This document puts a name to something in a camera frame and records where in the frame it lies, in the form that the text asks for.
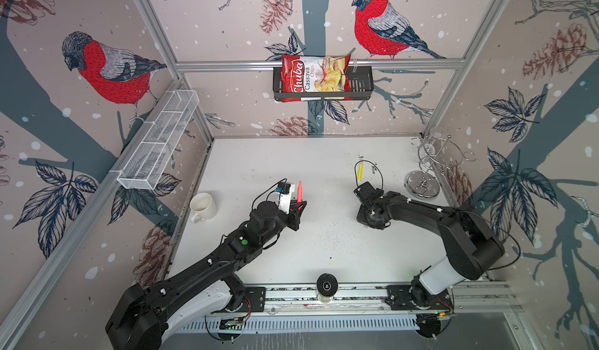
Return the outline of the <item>pink highlighter pen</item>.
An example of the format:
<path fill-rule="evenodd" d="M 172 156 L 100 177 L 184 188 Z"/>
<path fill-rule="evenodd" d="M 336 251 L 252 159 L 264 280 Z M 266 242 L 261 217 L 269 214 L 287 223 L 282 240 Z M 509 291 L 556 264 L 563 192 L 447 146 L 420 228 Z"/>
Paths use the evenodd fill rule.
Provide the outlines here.
<path fill-rule="evenodd" d="M 297 186 L 297 199 L 296 202 L 297 203 L 302 203 L 303 201 L 303 184 L 302 181 L 298 182 L 298 186 Z"/>

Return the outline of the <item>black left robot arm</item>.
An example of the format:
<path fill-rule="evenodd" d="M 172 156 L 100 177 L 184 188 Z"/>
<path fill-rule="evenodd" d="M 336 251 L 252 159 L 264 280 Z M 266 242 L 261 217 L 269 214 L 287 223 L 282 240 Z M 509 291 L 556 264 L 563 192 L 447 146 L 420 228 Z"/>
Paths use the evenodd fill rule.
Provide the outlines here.
<path fill-rule="evenodd" d="M 146 288 L 138 283 L 128 287 L 105 326 L 112 348 L 160 348 L 169 330 L 186 324 L 175 320 L 176 313 L 187 303 L 196 306 L 200 298 L 207 299 L 202 316 L 237 308 L 245 286 L 236 272 L 276 244 L 284 229 L 297 231 L 306 206 L 305 201 L 292 203 L 284 211 L 263 201 L 204 259 Z"/>

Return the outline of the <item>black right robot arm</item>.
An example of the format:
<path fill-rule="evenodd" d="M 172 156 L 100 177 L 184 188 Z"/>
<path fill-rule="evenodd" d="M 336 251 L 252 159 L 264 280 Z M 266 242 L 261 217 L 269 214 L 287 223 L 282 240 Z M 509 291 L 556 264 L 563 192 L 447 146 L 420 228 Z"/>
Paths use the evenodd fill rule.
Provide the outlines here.
<path fill-rule="evenodd" d="M 503 243 L 482 218 L 466 207 L 433 206 L 398 192 L 384 192 L 365 182 L 354 190 L 360 201 L 357 221 L 384 230 L 391 221 L 404 221 L 438 235 L 446 256 L 421 271 L 410 283 L 410 301 L 427 309 L 448 288 L 476 281 L 505 253 Z"/>

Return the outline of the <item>chrome spiral glass holder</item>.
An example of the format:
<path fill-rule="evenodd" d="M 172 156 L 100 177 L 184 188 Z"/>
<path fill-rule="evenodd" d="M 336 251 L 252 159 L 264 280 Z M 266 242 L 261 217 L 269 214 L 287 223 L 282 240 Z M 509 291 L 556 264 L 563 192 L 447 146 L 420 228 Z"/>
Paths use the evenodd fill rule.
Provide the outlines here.
<path fill-rule="evenodd" d="M 432 200 L 441 193 L 441 180 L 451 189 L 465 193 L 468 188 L 461 166 L 474 162 L 477 158 L 471 151 L 463 151 L 452 136 L 440 127 L 433 127 L 429 133 L 412 138 L 416 148 L 418 169 L 408 173 L 404 185 L 411 195 L 424 200 Z"/>

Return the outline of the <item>white ceramic mug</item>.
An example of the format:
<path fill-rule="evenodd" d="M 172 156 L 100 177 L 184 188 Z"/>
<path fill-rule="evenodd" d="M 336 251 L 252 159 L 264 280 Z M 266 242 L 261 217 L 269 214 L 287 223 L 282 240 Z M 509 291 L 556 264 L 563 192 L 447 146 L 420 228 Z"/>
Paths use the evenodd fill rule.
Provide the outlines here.
<path fill-rule="evenodd" d="M 207 192 L 196 194 L 190 200 L 190 221 L 212 220 L 216 217 L 218 207 L 213 197 Z"/>

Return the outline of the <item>red cassava chips bag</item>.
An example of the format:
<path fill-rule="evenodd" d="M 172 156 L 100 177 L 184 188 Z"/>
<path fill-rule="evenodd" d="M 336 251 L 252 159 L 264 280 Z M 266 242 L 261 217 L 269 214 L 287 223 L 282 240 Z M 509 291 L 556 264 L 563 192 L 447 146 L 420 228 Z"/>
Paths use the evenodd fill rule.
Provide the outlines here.
<path fill-rule="evenodd" d="M 311 57 L 298 55 L 282 56 L 283 94 L 300 94 L 302 97 L 281 98 L 281 102 L 316 100 L 307 94 L 316 92 L 349 92 L 351 84 L 347 68 L 351 56 Z"/>

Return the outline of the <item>black round knob on rail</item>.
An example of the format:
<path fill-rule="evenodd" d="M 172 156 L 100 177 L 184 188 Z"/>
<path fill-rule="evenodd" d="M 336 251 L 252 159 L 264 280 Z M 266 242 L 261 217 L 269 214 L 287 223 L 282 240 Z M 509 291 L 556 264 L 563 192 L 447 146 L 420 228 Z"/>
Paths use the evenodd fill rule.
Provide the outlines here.
<path fill-rule="evenodd" d="M 316 288 L 318 301 L 328 304 L 338 292 L 338 281 L 334 275 L 325 273 L 317 279 Z"/>

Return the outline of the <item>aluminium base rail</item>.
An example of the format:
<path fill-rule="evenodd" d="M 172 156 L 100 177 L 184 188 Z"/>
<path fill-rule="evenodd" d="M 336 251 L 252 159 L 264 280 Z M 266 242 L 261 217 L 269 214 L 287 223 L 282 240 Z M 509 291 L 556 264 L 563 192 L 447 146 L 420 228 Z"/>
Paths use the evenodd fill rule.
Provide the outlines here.
<path fill-rule="evenodd" d="M 315 283 L 248 284 L 254 316 L 366 315 L 387 313 L 522 313 L 505 282 L 462 282 L 429 306 L 417 307 L 407 283 L 341 283 L 332 298 L 318 298 Z"/>

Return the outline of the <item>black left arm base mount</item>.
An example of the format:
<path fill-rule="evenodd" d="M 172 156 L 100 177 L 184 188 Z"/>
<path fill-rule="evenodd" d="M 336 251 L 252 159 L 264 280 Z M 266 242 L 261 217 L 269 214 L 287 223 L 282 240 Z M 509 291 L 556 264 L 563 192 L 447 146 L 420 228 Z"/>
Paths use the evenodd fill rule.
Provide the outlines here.
<path fill-rule="evenodd" d="M 266 288 L 246 287 L 243 295 L 235 295 L 221 313 L 247 314 L 265 311 Z"/>

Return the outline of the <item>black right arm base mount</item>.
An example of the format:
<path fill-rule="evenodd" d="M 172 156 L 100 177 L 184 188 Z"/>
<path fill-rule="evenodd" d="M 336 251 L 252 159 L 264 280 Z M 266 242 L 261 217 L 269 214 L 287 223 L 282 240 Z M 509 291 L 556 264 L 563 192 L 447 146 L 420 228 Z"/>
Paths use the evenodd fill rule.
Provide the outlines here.
<path fill-rule="evenodd" d="M 384 302 L 392 311 L 410 310 L 449 310 L 453 311 L 452 296 L 448 290 L 438 295 L 430 294 L 425 288 L 411 284 L 391 284 L 385 287 L 387 298 Z"/>

